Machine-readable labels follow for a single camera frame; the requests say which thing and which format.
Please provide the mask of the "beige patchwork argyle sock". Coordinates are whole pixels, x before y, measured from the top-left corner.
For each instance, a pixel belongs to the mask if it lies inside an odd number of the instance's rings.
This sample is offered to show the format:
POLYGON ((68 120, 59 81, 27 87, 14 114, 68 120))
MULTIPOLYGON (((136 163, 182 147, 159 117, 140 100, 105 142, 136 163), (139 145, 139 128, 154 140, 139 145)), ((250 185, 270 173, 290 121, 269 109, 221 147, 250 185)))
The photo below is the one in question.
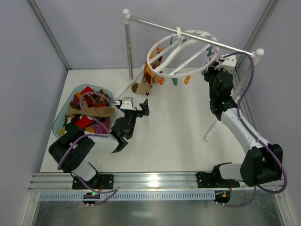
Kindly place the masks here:
MULTIPOLYGON (((157 54, 161 53, 163 51, 164 47, 160 48, 157 47, 157 54)), ((154 61, 151 66, 153 69, 160 66, 162 61, 162 56, 159 57, 156 61, 154 61)), ((153 87, 154 83, 158 83, 162 85, 165 82, 165 79, 163 77, 157 76, 153 74, 147 64, 144 64, 144 71, 141 82, 137 82, 131 86, 131 90, 137 94, 137 95, 149 95, 150 90, 153 87)))

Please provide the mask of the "red sock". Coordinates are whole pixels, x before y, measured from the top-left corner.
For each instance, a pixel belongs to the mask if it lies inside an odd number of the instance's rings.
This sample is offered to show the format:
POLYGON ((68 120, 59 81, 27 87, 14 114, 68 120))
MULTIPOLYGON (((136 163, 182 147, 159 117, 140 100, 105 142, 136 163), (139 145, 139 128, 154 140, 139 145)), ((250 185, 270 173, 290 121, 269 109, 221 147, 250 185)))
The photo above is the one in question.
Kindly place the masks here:
POLYGON ((92 120, 91 118, 89 118, 85 115, 82 115, 82 116, 80 116, 80 119, 75 123, 75 125, 80 127, 81 129, 85 129, 93 122, 94 122, 94 120, 92 120))

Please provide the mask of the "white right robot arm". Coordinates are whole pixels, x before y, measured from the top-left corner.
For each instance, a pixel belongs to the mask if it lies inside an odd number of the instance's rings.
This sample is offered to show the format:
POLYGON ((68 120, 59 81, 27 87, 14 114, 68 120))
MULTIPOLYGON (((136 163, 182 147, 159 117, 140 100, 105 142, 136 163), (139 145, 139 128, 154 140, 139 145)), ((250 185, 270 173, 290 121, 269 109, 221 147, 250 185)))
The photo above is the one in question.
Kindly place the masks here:
POLYGON ((283 150, 279 144, 264 139, 246 120, 231 96, 233 76, 213 62, 204 75, 209 84, 210 110, 242 146, 245 157, 242 163, 221 163, 212 171, 220 181, 238 180, 247 186, 259 186, 282 177, 283 150))

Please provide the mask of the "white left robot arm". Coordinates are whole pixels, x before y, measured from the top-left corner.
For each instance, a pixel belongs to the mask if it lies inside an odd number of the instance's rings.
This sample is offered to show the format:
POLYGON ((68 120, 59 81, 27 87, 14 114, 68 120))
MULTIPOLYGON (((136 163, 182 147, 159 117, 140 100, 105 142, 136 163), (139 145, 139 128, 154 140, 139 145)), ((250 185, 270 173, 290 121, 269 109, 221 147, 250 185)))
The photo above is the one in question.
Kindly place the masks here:
POLYGON ((140 110, 133 107, 133 99, 125 97, 118 101, 117 108, 124 113, 115 120, 111 131, 85 132, 73 122, 66 124, 66 132, 48 149, 58 164, 57 169, 72 173, 83 181, 92 182, 99 172, 85 160, 88 153, 96 145, 100 151, 118 153, 132 138, 136 119, 150 114, 148 100, 139 104, 140 110))

